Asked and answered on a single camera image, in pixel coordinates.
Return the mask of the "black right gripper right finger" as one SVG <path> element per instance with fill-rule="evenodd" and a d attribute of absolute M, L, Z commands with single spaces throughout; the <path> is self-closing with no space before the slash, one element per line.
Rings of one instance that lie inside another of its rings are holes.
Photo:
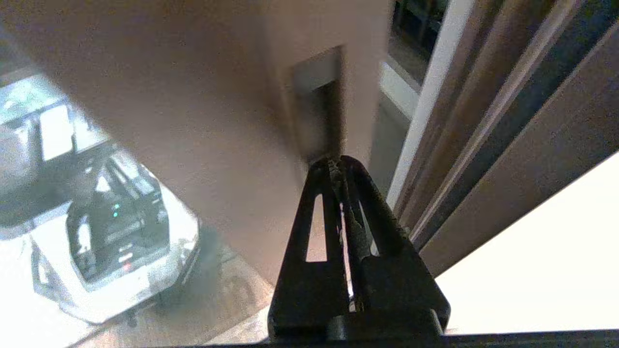
<path fill-rule="evenodd" d="M 354 299 L 376 330 L 442 334 L 451 307 L 362 163 L 342 156 L 343 220 Z"/>

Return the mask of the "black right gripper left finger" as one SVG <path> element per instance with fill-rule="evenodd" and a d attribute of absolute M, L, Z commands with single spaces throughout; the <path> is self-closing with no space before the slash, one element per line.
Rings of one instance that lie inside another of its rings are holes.
<path fill-rule="evenodd" d="M 335 163 L 311 165 L 281 263 L 267 327 L 271 339 L 325 339 L 331 319 L 349 311 L 343 260 L 342 209 Z M 326 260 L 307 260 L 314 203 L 323 199 Z"/>

